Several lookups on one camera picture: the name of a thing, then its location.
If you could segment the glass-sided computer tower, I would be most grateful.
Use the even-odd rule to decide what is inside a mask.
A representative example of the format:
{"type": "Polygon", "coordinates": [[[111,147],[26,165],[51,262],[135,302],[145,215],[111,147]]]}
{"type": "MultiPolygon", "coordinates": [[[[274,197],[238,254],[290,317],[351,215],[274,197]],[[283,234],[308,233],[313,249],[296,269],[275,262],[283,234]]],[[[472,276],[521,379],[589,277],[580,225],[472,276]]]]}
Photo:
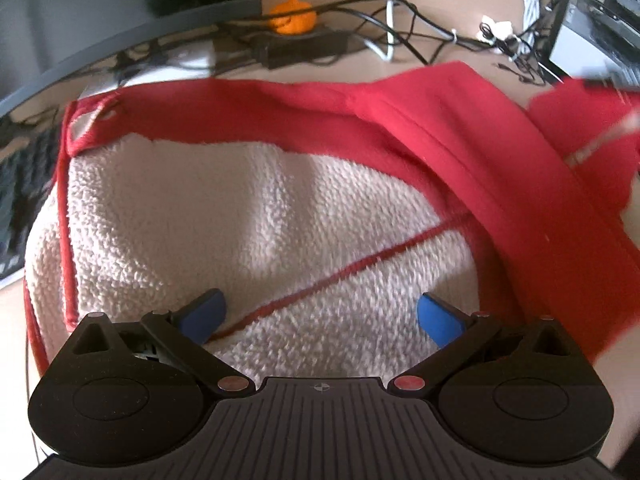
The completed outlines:
{"type": "Polygon", "coordinates": [[[608,79],[639,87],[639,0],[559,0],[541,52],[544,80],[608,79]]]}

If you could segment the dark computer monitor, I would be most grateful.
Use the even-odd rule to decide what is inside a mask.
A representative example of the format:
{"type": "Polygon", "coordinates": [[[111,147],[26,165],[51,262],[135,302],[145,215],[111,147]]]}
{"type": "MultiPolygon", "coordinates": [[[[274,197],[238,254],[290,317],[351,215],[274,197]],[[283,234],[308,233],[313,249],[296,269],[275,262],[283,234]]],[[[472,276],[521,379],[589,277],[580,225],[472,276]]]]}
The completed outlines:
{"type": "Polygon", "coordinates": [[[260,0],[1,0],[2,114],[137,44],[260,12],[260,0]]]}

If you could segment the black power adapter brick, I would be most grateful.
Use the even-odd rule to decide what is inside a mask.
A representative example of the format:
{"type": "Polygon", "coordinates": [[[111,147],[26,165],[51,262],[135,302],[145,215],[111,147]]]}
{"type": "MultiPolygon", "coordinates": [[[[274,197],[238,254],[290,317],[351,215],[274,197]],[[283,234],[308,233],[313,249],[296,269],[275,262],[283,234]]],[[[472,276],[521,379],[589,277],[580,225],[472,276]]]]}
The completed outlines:
{"type": "Polygon", "coordinates": [[[250,38],[250,52],[255,62],[268,70],[308,63],[320,58],[334,58],[348,51],[349,32],[329,30],[302,36],[256,35],[250,38]]]}

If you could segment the red fleece hooded garment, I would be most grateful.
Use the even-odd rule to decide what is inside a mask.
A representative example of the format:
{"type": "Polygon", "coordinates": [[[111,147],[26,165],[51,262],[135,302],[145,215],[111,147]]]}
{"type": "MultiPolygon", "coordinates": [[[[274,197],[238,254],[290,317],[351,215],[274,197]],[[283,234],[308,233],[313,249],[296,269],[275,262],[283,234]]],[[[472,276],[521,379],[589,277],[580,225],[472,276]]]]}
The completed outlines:
{"type": "Polygon", "coordinates": [[[87,314],[206,290],[209,351],[254,378],[391,378],[432,353],[424,292],[590,360],[639,322],[639,96],[511,101],[462,63],[365,84],[193,79],[70,103],[27,242],[38,370],[87,314]]]}

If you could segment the black keyboard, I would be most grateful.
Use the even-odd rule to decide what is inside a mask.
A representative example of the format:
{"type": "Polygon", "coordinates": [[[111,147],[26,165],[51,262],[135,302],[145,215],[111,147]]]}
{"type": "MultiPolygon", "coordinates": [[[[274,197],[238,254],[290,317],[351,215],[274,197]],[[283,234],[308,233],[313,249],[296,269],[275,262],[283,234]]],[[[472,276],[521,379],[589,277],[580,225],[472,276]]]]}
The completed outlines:
{"type": "Polygon", "coordinates": [[[50,193],[61,129],[38,132],[1,161],[1,279],[24,266],[29,232],[50,193]]]}

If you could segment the orange pumpkin figurine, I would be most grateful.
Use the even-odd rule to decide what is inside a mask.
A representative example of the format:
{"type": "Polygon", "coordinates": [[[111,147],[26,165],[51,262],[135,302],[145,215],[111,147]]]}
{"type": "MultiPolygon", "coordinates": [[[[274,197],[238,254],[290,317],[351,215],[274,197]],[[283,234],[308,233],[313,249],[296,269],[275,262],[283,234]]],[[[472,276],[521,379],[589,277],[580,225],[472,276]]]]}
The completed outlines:
{"type": "Polygon", "coordinates": [[[317,25],[318,14],[312,5],[303,0],[285,0],[274,6],[270,14],[270,28],[279,35],[298,36],[312,32],[317,25]]]}

